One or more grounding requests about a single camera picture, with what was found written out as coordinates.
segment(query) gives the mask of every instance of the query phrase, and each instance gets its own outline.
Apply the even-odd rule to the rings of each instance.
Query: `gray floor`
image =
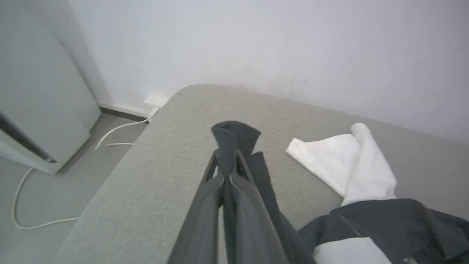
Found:
[[[26,180],[18,199],[17,216],[22,225],[80,216],[107,176],[130,146],[104,147],[94,151],[98,140],[112,128],[131,120],[102,115],[91,138],[57,173],[40,171]],[[134,142],[145,124],[122,128],[104,143]],[[74,222],[35,230],[18,230],[11,222],[11,202],[28,167],[0,158],[0,263],[50,264]]]

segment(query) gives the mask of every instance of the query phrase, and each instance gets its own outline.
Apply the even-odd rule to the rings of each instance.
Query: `white cloth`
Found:
[[[362,123],[325,140],[293,139],[287,153],[344,198],[359,201],[395,199],[396,178],[370,130]]]

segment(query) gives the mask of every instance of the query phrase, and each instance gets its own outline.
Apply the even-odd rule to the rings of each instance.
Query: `white power outlet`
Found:
[[[162,108],[166,102],[168,102],[168,98],[157,95],[157,94],[150,94],[143,102],[145,113],[148,117],[153,116],[156,111]]]

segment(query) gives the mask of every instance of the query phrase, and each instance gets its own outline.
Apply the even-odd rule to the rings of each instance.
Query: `power cord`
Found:
[[[126,127],[126,126],[130,126],[130,125],[135,125],[135,124],[142,124],[142,123],[145,123],[145,122],[148,122],[150,121],[150,119],[153,117],[153,115],[145,120],[142,120],[142,121],[138,121],[138,122],[133,122],[133,123],[128,123],[128,124],[123,124],[123,125],[120,125],[120,126],[117,126],[113,129],[111,129],[108,133],[106,133],[106,135],[104,135],[104,137],[102,137],[99,142],[96,144],[96,147],[94,148],[94,150],[97,150],[98,148],[101,148],[101,147],[110,147],[110,146],[119,146],[119,145],[127,145],[127,146],[132,146],[133,143],[111,143],[111,144],[104,144],[104,145],[101,145],[101,143],[104,141],[104,139],[106,137],[108,137],[112,132],[122,128],[122,127]]]
[[[101,147],[110,147],[110,146],[120,146],[120,145],[127,145],[127,146],[132,146],[133,143],[110,143],[110,144],[104,144],[104,145],[101,145],[101,143],[104,141],[104,139],[109,136],[112,132],[122,128],[122,127],[126,127],[126,126],[130,126],[130,125],[135,125],[135,124],[142,124],[142,123],[145,123],[145,122],[149,122],[151,120],[151,118],[155,115],[155,113],[153,113],[153,115],[145,120],[142,120],[142,121],[138,121],[138,122],[133,122],[133,123],[128,123],[128,124],[123,124],[123,125],[120,125],[118,127],[115,127],[113,128],[111,131],[109,131],[108,133],[106,133],[106,135],[104,135],[100,140],[99,142],[97,143],[96,147],[94,148],[94,150],[97,150],[98,148],[101,148]],[[63,222],[69,222],[69,221],[75,221],[78,219],[78,217],[72,217],[72,218],[65,218],[65,219],[60,219],[60,220],[56,220],[56,221],[52,221],[52,222],[48,222],[48,223],[44,223],[44,224],[41,224],[41,225],[34,225],[34,226],[23,226],[21,225],[19,222],[18,222],[18,219],[16,218],[16,204],[18,203],[18,196],[20,195],[20,191],[21,191],[21,188],[23,187],[23,184],[24,184],[24,181],[26,180],[26,178],[31,174],[31,172],[33,171],[34,167],[31,167],[23,176],[23,178],[21,179],[20,181],[20,184],[18,185],[18,188],[16,189],[16,193],[15,193],[15,197],[13,198],[13,204],[11,205],[11,220],[13,222],[13,224],[16,226],[16,228],[18,229],[21,229],[21,230],[32,230],[32,229],[37,229],[37,228],[41,228],[41,227],[44,227],[44,226],[48,226],[48,225],[54,225],[54,224],[58,224],[58,223],[63,223]]]
[[[32,229],[41,228],[41,227],[44,227],[44,226],[53,225],[53,224],[57,224],[57,223],[63,223],[63,222],[77,220],[78,217],[73,217],[73,218],[66,218],[66,219],[56,220],[56,221],[48,222],[48,223],[41,224],[41,225],[34,225],[34,226],[23,226],[20,223],[18,223],[18,219],[16,219],[16,204],[18,203],[18,196],[20,195],[20,191],[21,191],[21,188],[23,187],[24,181],[31,174],[33,169],[34,168],[31,167],[25,173],[25,175],[23,176],[23,178],[20,181],[20,184],[18,185],[18,188],[16,189],[15,197],[13,198],[13,204],[11,205],[11,220],[12,220],[13,224],[16,226],[16,228],[21,229],[21,230],[32,230]]]

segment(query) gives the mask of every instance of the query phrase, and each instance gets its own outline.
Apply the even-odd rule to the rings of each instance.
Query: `gray sofa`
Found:
[[[368,125],[391,165],[398,198],[469,219],[468,146],[246,90],[195,85],[156,114],[84,210],[55,262],[165,263],[217,147],[210,128],[226,120],[262,131],[256,150],[264,152],[279,207],[295,228],[338,207],[341,198],[285,153],[289,142],[349,133],[356,122]]]

